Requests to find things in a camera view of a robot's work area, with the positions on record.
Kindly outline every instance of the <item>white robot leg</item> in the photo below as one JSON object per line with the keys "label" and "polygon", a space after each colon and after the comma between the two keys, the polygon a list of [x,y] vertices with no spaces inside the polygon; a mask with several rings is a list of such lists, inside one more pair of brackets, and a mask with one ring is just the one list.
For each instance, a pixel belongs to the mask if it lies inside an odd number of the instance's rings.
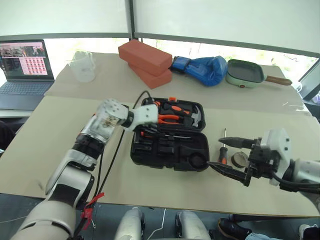
{"label": "white robot leg", "polygon": [[176,214],[177,237],[184,239],[211,240],[204,223],[192,211],[183,210]]}
{"label": "white robot leg", "polygon": [[127,211],[116,230],[114,240],[141,240],[145,216],[138,207]]}

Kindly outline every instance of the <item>red tape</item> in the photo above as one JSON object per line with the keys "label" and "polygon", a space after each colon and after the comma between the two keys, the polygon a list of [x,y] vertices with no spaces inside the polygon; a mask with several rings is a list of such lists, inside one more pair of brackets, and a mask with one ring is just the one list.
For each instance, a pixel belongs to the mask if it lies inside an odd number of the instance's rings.
{"label": "red tape", "polygon": [[105,196],[105,193],[101,192],[97,196],[92,198],[92,200],[90,202],[88,202],[87,205],[84,206],[83,212],[81,213],[81,218],[86,218],[86,223],[83,227],[83,230],[86,230],[89,227],[90,222],[92,220],[92,213],[94,212],[94,209],[92,207],[89,207],[89,208],[87,208],[87,207],[89,205],[95,203],[96,201],[98,201],[99,198],[102,198],[104,196]]}

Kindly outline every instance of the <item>shoe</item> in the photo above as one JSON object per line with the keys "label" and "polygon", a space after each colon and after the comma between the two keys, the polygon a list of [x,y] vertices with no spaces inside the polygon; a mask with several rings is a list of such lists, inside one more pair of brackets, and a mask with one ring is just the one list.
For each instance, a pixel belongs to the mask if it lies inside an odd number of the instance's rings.
{"label": "shoe", "polygon": [[222,235],[233,240],[245,240],[252,233],[251,229],[241,227],[226,218],[218,220],[218,229]]}
{"label": "shoe", "polygon": [[299,239],[303,240],[304,239],[304,232],[308,228],[317,228],[318,225],[314,224],[313,226],[307,225],[307,224],[302,224],[299,226]]}

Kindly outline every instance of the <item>cable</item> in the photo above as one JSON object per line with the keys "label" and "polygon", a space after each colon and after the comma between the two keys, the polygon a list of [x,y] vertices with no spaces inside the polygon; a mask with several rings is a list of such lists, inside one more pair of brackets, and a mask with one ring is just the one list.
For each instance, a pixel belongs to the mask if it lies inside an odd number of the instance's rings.
{"label": "cable", "polygon": [[160,230],[162,230],[162,229],[164,228],[164,222],[165,222],[166,210],[167,210],[167,209],[165,208],[165,209],[164,209],[164,212],[163,212],[163,218],[162,218],[162,224],[161,224],[161,227],[160,227],[160,228],[158,228],[158,229],[156,229],[156,230],[154,230],[154,231],[150,234],[150,236],[147,238],[147,240],[149,240],[155,232],[160,231]]}
{"label": "cable", "polygon": [[310,194],[319,194],[320,193],[320,189],[316,189],[316,188],[293,188],[292,190],[297,191],[297,192],[304,192],[304,193],[310,193]]}
{"label": "cable", "polygon": [[93,195],[94,197],[97,196],[99,185],[100,185],[100,177],[101,177],[101,169],[102,169],[102,160],[104,158],[104,151],[105,151],[105,147],[103,147],[101,155],[100,155],[99,172],[98,172],[98,179],[96,181],[96,187],[95,187],[95,191],[94,191],[94,195]]}
{"label": "cable", "polygon": [[282,183],[282,184],[285,184],[285,185],[288,185],[290,187],[305,187],[305,188],[308,188],[308,187],[313,187],[313,188],[320,188],[320,184],[319,183],[304,183],[304,182],[293,182],[293,181],[287,181],[287,180],[284,180],[284,179],[281,179],[280,177],[278,177],[276,175],[276,173],[273,171],[271,172],[272,173],[272,177],[277,180],[279,183]]}
{"label": "cable", "polygon": [[12,219],[12,220],[8,220],[8,221],[0,221],[0,224],[10,223],[10,222],[13,222],[13,221],[16,221],[19,219],[25,219],[26,217],[28,217],[28,216],[22,216],[22,217],[18,217],[18,218]]}
{"label": "cable", "polygon": [[[141,99],[141,97],[142,97],[144,94],[147,94],[149,98],[152,98],[151,95],[150,95],[150,93],[149,93],[147,90],[144,90],[144,91],[140,94],[140,96],[137,98],[137,100],[135,101],[135,103],[134,103],[134,105],[133,105],[133,109],[136,108],[139,100]],[[118,145],[116,146],[116,150],[115,150],[115,152],[114,152],[114,154],[113,154],[113,158],[112,158],[112,160],[111,160],[111,163],[110,163],[110,166],[109,166],[109,168],[108,168],[108,171],[106,172],[106,174],[105,174],[105,176],[104,176],[104,179],[103,179],[103,181],[102,181],[102,184],[101,184],[101,187],[100,187],[100,189],[99,189],[98,194],[102,192],[102,189],[103,189],[103,187],[104,187],[104,185],[105,185],[105,183],[106,183],[106,180],[107,180],[107,178],[108,178],[108,176],[109,176],[109,173],[110,173],[110,171],[111,171],[111,168],[112,168],[112,166],[113,166],[113,164],[114,164],[114,162],[115,162],[115,159],[116,159],[116,157],[117,157],[118,150],[119,150],[119,147],[120,147],[120,144],[121,144],[121,142],[122,142],[122,138],[123,138],[124,134],[125,134],[125,130],[122,130],[120,140],[119,140],[119,142],[118,142]]]}
{"label": "cable", "polygon": [[[134,103],[134,105],[133,105],[133,108],[135,108],[135,107],[137,106],[139,100],[141,99],[141,97],[142,97],[144,94],[147,94],[149,98],[152,98],[151,95],[150,95],[150,93],[149,93],[147,90],[144,90],[144,91],[140,94],[140,96],[137,98],[137,100],[135,101],[135,103]],[[117,157],[118,150],[119,150],[119,147],[120,147],[120,144],[121,144],[121,142],[122,142],[122,138],[123,138],[124,134],[125,134],[125,130],[122,130],[121,137],[120,137],[120,140],[119,140],[119,142],[118,142],[118,145],[116,146],[116,150],[115,150],[115,152],[114,152],[114,154],[113,154],[113,157],[112,157],[110,166],[109,166],[109,168],[108,168],[108,170],[107,170],[107,172],[106,172],[106,174],[105,174],[105,176],[104,176],[104,179],[103,179],[103,181],[102,181],[102,183],[101,183],[101,186],[100,186],[100,188],[99,188],[99,191],[97,192],[97,194],[95,194],[95,196],[98,195],[98,194],[100,194],[100,193],[102,192],[102,189],[103,189],[103,187],[104,187],[104,185],[105,185],[105,183],[106,183],[106,181],[107,181],[107,178],[108,178],[108,176],[109,176],[109,173],[110,173],[110,171],[111,171],[111,168],[112,168],[112,166],[114,165],[114,162],[115,162],[115,159],[116,159],[116,157]],[[94,202],[90,207],[91,207],[91,208],[94,208],[95,205],[96,205],[96,202]],[[85,217],[80,220],[78,226],[76,227],[76,229],[75,229],[75,231],[74,231],[74,237],[73,237],[74,240],[77,239],[77,237],[78,237],[81,229],[84,227],[86,221],[87,221],[87,219],[86,219]]]}

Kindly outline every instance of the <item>blue boxing glove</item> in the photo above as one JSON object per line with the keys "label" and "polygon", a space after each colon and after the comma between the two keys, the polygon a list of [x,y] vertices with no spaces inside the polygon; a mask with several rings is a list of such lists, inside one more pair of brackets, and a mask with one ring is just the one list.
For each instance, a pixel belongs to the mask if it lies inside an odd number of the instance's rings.
{"label": "blue boxing glove", "polygon": [[222,56],[196,59],[176,56],[171,65],[171,70],[191,75],[210,87],[219,84],[224,79],[228,71],[228,64]]}

